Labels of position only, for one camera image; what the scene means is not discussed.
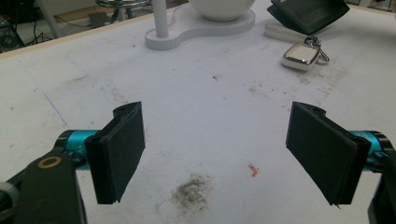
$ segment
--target white stand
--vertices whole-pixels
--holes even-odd
[[[177,7],[170,15],[168,36],[158,36],[156,27],[146,33],[146,46],[150,49],[174,49],[184,41],[197,36],[238,35],[250,30],[256,16],[249,10],[234,21],[210,21],[199,14],[191,4]]]

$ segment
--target white table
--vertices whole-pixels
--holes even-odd
[[[285,147],[292,101],[317,105],[348,130],[396,141],[396,22],[353,7],[318,37],[330,64],[280,64],[290,43],[263,36],[269,1],[241,35],[145,47],[152,17],[124,21],[0,57],[0,178],[50,151],[68,129],[102,129],[111,111],[143,103],[147,147],[120,203],[98,205],[78,171],[90,223],[368,223],[379,175],[363,173],[352,205],[329,206]],[[259,167],[252,177],[249,163]],[[191,174],[208,175],[207,208],[172,201]]]

